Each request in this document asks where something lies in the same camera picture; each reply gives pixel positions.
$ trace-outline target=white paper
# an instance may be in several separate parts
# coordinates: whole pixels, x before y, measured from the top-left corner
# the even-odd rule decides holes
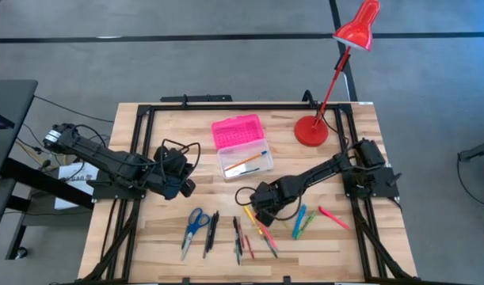
[[[89,180],[95,180],[97,177],[97,169],[90,163],[85,162],[85,166],[83,166],[82,170],[75,174],[81,167],[82,162],[72,163],[70,165],[60,166],[59,168],[59,179],[60,178],[69,178],[73,174],[74,176],[67,182],[70,186],[73,186],[76,189],[79,189],[87,194],[92,195],[93,188],[90,187],[86,182]],[[77,207],[78,205],[64,201],[59,198],[55,198],[55,209],[56,210],[63,210],[72,207]]]

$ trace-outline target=blue marker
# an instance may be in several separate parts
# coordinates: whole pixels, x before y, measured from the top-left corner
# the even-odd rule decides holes
[[[293,239],[296,239],[296,236],[298,235],[299,224],[302,223],[303,216],[305,216],[306,212],[307,212],[307,205],[302,205],[302,207],[299,209],[298,218],[296,219],[295,229],[292,231]]]

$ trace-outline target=gray carpet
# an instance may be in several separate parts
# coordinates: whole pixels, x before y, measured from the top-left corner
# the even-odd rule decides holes
[[[381,0],[374,32],[482,32],[483,0]],[[360,3],[338,0],[345,23]],[[0,37],[145,36],[229,32],[333,32],[327,1],[2,0]],[[116,44],[0,44],[0,79],[32,78],[37,93],[111,119],[119,102],[184,93],[236,101],[324,96],[338,60],[333,40]],[[360,101],[374,101],[398,182],[419,276],[484,284],[484,206],[456,176],[456,153],[484,142],[484,39],[375,40],[350,59]],[[346,101],[341,78],[332,101]],[[111,125],[35,101],[26,123],[41,138],[52,124]],[[33,138],[26,129],[26,142]],[[12,156],[34,162],[15,148]],[[467,187],[484,200],[484,159],[462,164]],[[24,196],[28,189],[19,188]],[[17,215],[0,228],[0,284],[70,282],[88,224],[28,230],[24,260],[3,260]]]

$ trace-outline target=green highlighter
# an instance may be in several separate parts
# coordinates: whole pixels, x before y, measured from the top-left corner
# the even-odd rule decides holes
[[[317,211],[313,211],[310,216],[308,216],[307,220],[305,221],[305,224],[302,226],[301,230],[299,230],[298,234],[296,235],[296,239],[299,239],[299,237],[303,234],[303,231],[305,228],[312,222],[314,219],[315,215],[317,214]]]

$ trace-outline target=scissors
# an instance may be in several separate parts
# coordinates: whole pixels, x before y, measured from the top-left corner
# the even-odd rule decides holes
[[[189,216],[189,225],[187,226],[187,230],[185,231],[186,239],[184,248],[181,251],[181,258],[180,260],[184,260],[187,251],[189,250],[189,246],[191,245],[192,236],[196,234],[198,229],[203,226],[206,226],[210,222],[210,217],[206,214],[203,214],[203,210],[200,207],[194,209]]]

